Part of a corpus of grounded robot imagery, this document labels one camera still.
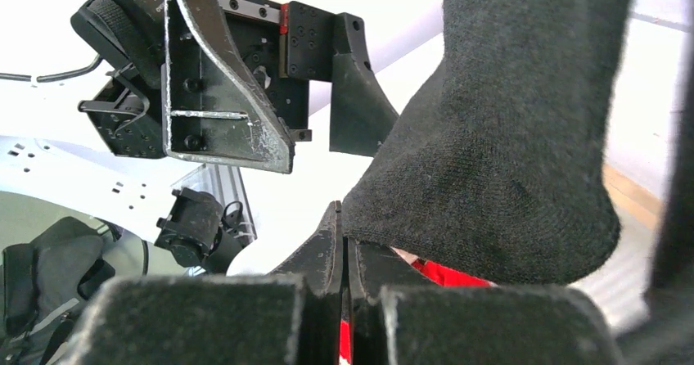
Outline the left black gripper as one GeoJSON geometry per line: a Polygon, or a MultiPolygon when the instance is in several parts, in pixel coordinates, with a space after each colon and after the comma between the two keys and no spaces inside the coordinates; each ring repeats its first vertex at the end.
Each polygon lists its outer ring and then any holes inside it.
{"type": "Polygon", "coordinates": [[[164,45],[172,158],[290,173],[293,140],[312,139],[311,81],[331,81],[332,152],[373,157],[399,118],[372,71],[363,20],[349,13],[297,1],[164,0],[164,45]]]}

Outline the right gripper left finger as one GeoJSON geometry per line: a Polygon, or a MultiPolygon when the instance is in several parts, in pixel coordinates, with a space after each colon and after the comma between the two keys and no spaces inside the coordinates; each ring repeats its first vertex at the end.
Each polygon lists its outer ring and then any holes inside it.
{"type": "Polygon", "coordinates": [[[272,273],[114,278],[85,309],[64,364],[337,364],[339,202],[272,273]]]}

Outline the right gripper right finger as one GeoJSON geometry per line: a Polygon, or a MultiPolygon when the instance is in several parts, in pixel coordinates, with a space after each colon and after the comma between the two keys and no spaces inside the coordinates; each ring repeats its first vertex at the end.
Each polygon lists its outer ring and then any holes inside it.
{"type": "Polygon", "coordinates": [[[621,364],[604,317],[563,286],[443,287],[348,240],[354,364],[621,364]]]}

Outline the black sock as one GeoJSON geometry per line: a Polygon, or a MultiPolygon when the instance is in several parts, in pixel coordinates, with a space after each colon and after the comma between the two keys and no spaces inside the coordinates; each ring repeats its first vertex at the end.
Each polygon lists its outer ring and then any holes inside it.
{"type": "Polygon", "coordinates": [[[693,363],[693,47],[688,55],[669,199],[644,294],[649,315],[617,339],[628,364],[693,363]]]}
{"type": "Polygon", "coordinates": [[[345,197],[345,235],[497,284],[599,269],[629,1],[443,0],[444,58],[345,197]]]}

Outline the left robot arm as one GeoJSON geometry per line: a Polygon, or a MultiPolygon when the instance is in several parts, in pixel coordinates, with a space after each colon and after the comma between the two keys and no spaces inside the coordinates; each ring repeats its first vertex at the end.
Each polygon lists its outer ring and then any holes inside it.
{"type": "MultiPolygon", "coordinates": [[[[364,25],[300,2],[87,0],[78,35],[113,67],[79,103],[117,156],[290,173],[309,136],[311,80],[331,84],[329,148],[372,156],[398,118],[372,73],[364,25]]],[[[341,205],[272,273],[228,277],[247,240],[227,208],[183,187],[159,212],[111,206],[128,182],[89,178],[46,143],[2,148],[2,181],[169,251],[202,277],[115,277],[103,241],[73,219],[2,252],[4,364],[337,364],[359,247],[341,205]]]]}

